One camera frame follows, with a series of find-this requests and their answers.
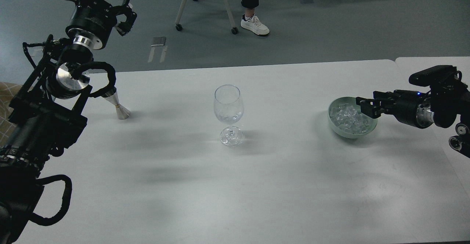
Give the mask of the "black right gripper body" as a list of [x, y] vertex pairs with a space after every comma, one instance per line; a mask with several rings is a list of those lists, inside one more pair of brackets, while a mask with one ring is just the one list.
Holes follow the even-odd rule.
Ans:
[[395, 90], [393, 103], [388, 112], [398, 122], [420, 129], [428, 128], [434, 123], [430, 97], [418, 91]]

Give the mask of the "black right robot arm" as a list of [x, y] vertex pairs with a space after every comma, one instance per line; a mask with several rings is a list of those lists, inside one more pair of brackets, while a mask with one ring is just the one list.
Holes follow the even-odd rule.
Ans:
[[429, 90], [375, 91], [370, 99], [357, 97], [356, 104], [372, 119], [382, 114], [393, 115], [398, 122], [419, 129], [454, 125], [456, 135], [448, 143], [453, 150], [469, 157], [470, 93], [468, 85], [462, 82], [462, 72], [453, 65], [435, 65], [410, 75], [408, 81]]

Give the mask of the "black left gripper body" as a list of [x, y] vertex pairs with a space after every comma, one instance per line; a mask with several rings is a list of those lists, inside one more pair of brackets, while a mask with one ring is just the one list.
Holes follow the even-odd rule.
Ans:
[[66, 34], [69, 38], [85, 36], [92, 41], [93, 50], [103, 49], [117, 23], [116, 15], [111, 13], [112, 5], [104, 0], [77, 1]]

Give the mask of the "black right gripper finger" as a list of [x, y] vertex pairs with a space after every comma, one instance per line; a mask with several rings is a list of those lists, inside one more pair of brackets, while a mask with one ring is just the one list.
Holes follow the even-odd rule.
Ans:
[[372, 119], [381, 117], [382, 114], [391, 114], [393, 101], [359, 101], [361, 113]]
[[383, 104], [393, 104], [398, 99], [398, 94], [396, 92], [381, 92], [374, 91], [373, 98], [361, 98], [356, 97], [356, 105], [383, 105]]

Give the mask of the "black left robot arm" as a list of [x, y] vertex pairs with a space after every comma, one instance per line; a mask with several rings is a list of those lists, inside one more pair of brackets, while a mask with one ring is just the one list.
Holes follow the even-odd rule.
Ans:
[[8, 121], [16, 127], [1, 147], [1, 243], [17, 241], [28, 222], [48, 227], [64, 218], [72, 180], [64, 174], [40, 178], [50, 157], [60, 157], [87, 126], [82, 111], [89, 98], [116, 107], [119, 120], [130, 111], [119, 103], [116, 71], [94, 61], [93, 51], [107, 45], [112, 29], [127, 35], [137, 18], [130, 0], [67, 0], [75, 10], [66, 37], [49, 35], [42, 43], [23, 43], [33, 72], [10, 102]]

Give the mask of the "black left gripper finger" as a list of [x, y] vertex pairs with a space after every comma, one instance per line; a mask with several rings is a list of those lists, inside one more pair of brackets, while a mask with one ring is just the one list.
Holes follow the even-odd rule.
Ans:
[[137, 18], [137, 13], [135, 13], [131, 8], [130, 0], [123, 0], [121, 5], [114, 6], [114, 14], [116, 16], [125, 16], [125, 21], [119, 22], [115, 28], [119, 35], [127, 35], [134, 26]]

